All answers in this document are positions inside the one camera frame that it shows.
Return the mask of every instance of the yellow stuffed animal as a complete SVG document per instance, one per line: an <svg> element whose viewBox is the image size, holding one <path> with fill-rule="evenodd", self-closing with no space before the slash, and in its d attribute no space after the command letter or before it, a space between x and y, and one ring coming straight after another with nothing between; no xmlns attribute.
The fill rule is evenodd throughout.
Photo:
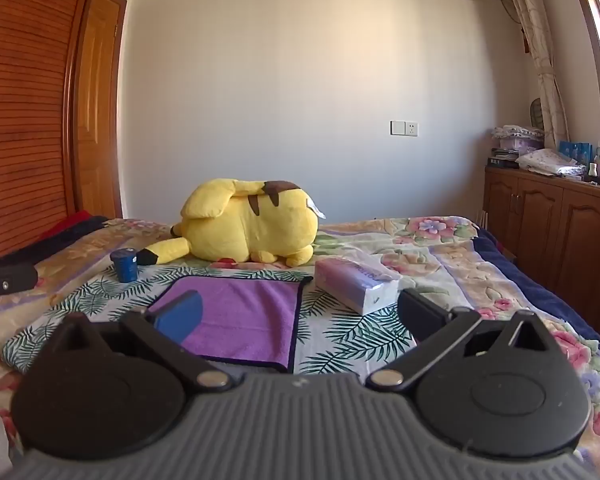
<svg viewBox="0 0 600 480"><path fill-rule="evenodd" d="M289 267L307 263L314 254L318 211L291 182L243 182L216 178L199 186L186 201L182 222L172 240L138 253L139 265L165 264L187 254L203 260L272 264L285 258Z"/></svg>

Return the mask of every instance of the red cloth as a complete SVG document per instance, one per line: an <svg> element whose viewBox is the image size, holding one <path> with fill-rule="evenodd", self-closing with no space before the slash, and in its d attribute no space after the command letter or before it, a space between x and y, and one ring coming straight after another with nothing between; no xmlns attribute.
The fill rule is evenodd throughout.
<svg viewBox="0 0 600 480"><path fill-rule="evenodd" d="M79 224L80 222L84 222L85 220L87 220L89 218L91 218L90 213L87 213L84 210L78 211L77 213L74 213L71 216L65 218L64 220L58 222L51 229L49 229L49 231L45 231L44 233L42 233L40 235L40 237L38 238L38 241L44 240L46 238L51 238L52 236L57 235L58 233L61 233L65 229L68 229L69 227L73 227L74 225Z"/></svg>

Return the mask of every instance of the cabinet top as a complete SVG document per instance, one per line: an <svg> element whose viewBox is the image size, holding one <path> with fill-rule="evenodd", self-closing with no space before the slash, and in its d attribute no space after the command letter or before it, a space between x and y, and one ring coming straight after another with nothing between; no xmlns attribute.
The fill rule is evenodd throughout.
<svg viewBox="0 0 600 480"><path fill-rule="evenodd" d="M544 176L527 170L504 170L503 168L494 168L492 166L485 166L484 171L485 173L507 175L514 178L541 182L542 184L549 184L550 186L571 189L580 193L600 197L600 186L588 184L587 182L577 182L560 176Z"/></svg>

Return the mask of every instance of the wall socket panel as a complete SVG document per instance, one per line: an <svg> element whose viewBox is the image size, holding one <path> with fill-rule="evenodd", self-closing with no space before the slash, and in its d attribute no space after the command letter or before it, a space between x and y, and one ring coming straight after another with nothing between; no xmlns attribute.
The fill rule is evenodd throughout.
<svg viewBox="0 0 600 480"><path fill-rule="evenodd" d="M417 137L418 136L418 123L412 121L391 121L392 135Z"/></svg>

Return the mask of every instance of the white tag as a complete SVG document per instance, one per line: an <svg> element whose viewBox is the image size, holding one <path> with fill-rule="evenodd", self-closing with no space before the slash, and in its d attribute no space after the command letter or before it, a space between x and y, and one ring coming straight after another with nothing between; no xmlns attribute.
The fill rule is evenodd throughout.
<svg viewBox="0 0 600 480"><path fill-rule="evenodd" d="M319 209L318 209L318 208L315 206L315 204L314 204L314 201L313 201L313 200L311 200L311 197L307 197L307 199L306 199L306 206L307 206L307 207L308 207L308 208L309 208L311 211L313 211L314 213L316 213L316 215L318 215L318 217L319 217L319 218L325 218L325 219L326 219L326 216L325 216L325 215L323 215L323 214L320 212L320 210L319 210Z"/></svg>

